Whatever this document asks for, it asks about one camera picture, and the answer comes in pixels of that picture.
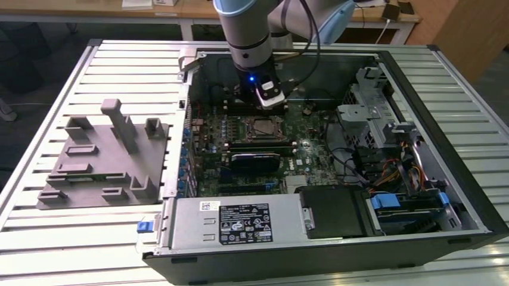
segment colored wires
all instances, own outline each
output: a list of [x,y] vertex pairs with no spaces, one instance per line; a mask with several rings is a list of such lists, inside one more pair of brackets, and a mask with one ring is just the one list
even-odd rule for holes
[[[400,177],[400,174],[399,174],[399,171],[398,170],[395,170],[395,171],[392,171],[387,176],[386,176],[386,174],[387,174],[387,172],[388,172],[388,164],[390,163],[395,163],[395,162],[398,162],[399,161],[399,159],[388,159],[388,160],[386,160],[386,162],[384,162],[384,164],[383,164],[383,172],[382,172],[382,177],[376,180],[376,181],[374,181],[374,187],[378,187],[378,186],[380,186],[380,185],[383,185],[384,183],[388,183],[388,182],[394,182],[396,179],[399,179],[399,177]],[[370,190],[368,190],[368,192],[375,192],[376,190],[375,190],[375,188],[371,188]]]

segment warning label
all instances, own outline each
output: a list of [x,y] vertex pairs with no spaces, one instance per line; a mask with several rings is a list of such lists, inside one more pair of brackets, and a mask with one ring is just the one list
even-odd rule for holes
[[219,242],[223,245],[272,241],[268,204],[219,207]]

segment black cable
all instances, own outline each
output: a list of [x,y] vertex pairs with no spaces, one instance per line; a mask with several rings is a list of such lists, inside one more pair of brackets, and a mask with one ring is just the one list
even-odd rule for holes
[[305,74],[305,76],[299,81],[295,82],[295,86],[297,86],[300,83],[303,83],[309,78],[309,76],[312,75],[312,73],[315,72],[315,70],[317,68],[317,63],[319,63],[319,46],[320,46],[317,25],[316,25],[315,18],[313,18],[312,13],[311,13],[309,6],[307,6],[305,0],[300,0],[300,4],[301,4],[301,7],[303,7],[303,10],[305,11],[307,18],[312,22],[312,26],[313,26],[313,30],[315,30],[315,37],[316,37],[316,59],[315,59],[315,63],[313,63],[313,66],[312,66],[309,72]]
[[324,140],[324,148],[327,150],[327,152],[329,153],[329,155],[332,156],[333,160],[343,165],[343,167],[346,167],[351,173],[355,175],[358,181],[364,185],[364,186],[368,186],[370,185],[370,182],[364,179],[364,177],[362,177],[362,175],[358,173],[358,171],[355,171],[355,169],[346,164],[346,162],[343,162],[338,157],[336,155],[333,155],[329,147],[328,147],[328,143],[327,143],[327,131],[328,131],[328,120],[327,120],[327,125],[324,126],[324,135],[323,135],[323,140]]
[[[311,21],[311,19],[308,17],[307,17],[307,21],[309,23],[309,37],[307,38],[305,46],[296,53],[292,53],[289,55],[283,55],[283,56],[277,57],[275,59],[276,62],[283,61],[283,60],[288,60],[291,58],[295,58],[295,57],[300,56],[304,52],[307,52],[309,50],[311,41],[312,41],[312,35],[313,35],[313,31],[312,31],[313,30],[313,26],[312,26],[312,21]],[[281,23],[281,26],[283,26],[283,28],[285,30],[285,25],[283,25],[283,23],[285,23],[285,19],[281,19],[280,23]]]
[[360,9],[362,11],[362,28],[366,27],[366,18],[364,18],[364,9],[363,7],[360,7],[358,4],[355,4],[355,6]]

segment wooden desk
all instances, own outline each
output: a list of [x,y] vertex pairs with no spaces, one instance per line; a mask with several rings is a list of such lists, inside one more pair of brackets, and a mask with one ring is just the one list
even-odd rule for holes
[[[383,7],[355,10],[350,28],[382,29]],[[192,25],[219,24],[219,16],[211,1],[180,0],[172,7],[154,5],[150,10],[122,11],[121,0],[0,0],[0,21],[33,21],[62,23],[144,23],[179,24],[184,41],[192,41]],[[404,44],[418,15],[399,15],[392,44]]]

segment blue latch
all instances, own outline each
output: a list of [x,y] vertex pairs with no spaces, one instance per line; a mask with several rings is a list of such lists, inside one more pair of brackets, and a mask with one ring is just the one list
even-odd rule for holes
[[442,206],[446,206],[448,204],[448,197],[447,194],[443,192],[438,193],[439,201],[442,202]]
[[136,232],[138,234],[146,234],[149,232],[153,232],[153,221],[137,222]]
[[398,197],[395,196],[395,194],[375,195],[371,198],[371,205],[372,205],[372,208],[375,210],[384,208],[384,207],[399,207],[400,206],[399,200],[398,200]]

